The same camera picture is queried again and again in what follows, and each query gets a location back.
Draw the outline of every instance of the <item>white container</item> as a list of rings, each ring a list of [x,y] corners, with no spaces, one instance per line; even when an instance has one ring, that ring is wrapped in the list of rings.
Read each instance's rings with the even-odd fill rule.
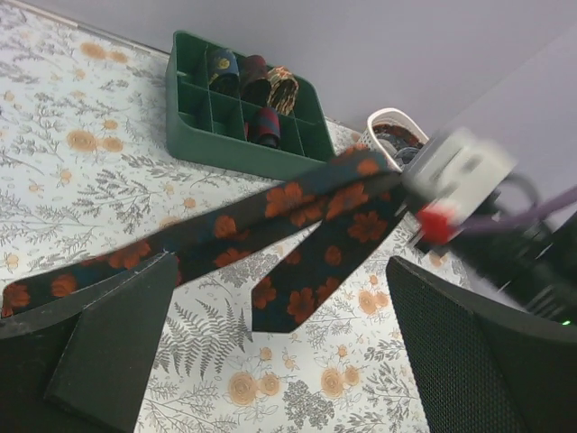
[[[401,171],[401,168],[393,158],[397,152],[394,144],[383,138],[378,138],[377,134],[375,134],[375,127],[382,125],[401,126],[412,133],[422,144],[428,141],[428,137],[413,119],[402,111],[397,110],[397,108],[383,108],[369,116],[367,128],[357,143],[364,143],[370,149],[385,153],[391,168]]]

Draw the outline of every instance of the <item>rolled tie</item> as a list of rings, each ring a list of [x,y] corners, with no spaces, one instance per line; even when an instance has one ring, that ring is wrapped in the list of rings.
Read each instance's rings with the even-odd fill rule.
[[[397,152],[407,147],[420,149],[423,147],[417,136],[407,128],[396,124],[376,124],[372,127],[378,139],[389,142]]]
[[[215,50],[208,61],[208,87],[229,97],[237,95],[239,87],[238,63],[234,53],[226,48]]]
[[[258,111],[249,126],[248,140],[272,149],[279,148],[280,124],[274,108],[264,106]]]
[[[266,106],[270,96],[269,72],[262,56],[250,56],[241,70],[241,99],[256,106]]]
[[[297,102],[298,81],[284,66],[269,71],[269,106],[280,115],[289,115]]]

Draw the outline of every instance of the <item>green compartment tray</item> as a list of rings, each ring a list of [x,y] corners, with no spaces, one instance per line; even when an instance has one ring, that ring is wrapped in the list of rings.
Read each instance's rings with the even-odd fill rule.
[[[244,123],[259,106],[208,88],[206,56],[222,48],[188,32],[175,32],[166,71],[167,147],[180,160],[289,180],[334,157],[315,88],[301,77],[290,115],[279,115],[280,149],[250,143]],[[239,64],[246,57],[235,52]]]

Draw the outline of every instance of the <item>floral tablecloth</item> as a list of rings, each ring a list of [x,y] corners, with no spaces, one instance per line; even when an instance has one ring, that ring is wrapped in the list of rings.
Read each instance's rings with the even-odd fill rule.
[[[167,154],[165,56],[4,3],[0,17],[4,285],[271,184]],[[328,126],[337,149],[356,140]],[[175,291],[137,431],[428,431],[385,265],[467,285],[462,266],[415,255],[400,227],[296,333],[251,333],[249,289],[303,235]]]

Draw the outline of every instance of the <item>purple cable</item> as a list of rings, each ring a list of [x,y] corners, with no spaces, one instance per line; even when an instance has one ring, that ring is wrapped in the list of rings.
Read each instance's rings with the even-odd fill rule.
[[[535,223],[535,221],[543,220],[554,212],[568,207],[575,202],[577,202],[577,186],[568,189],[563,194],[551,198],[539,206],[532,207],[522,214],[504,216],[498,221],[487,216],[471,216],[456,228],[457,230],[462,230],[462,234],[471,235],[507,232],[519,226],[529,226]]]

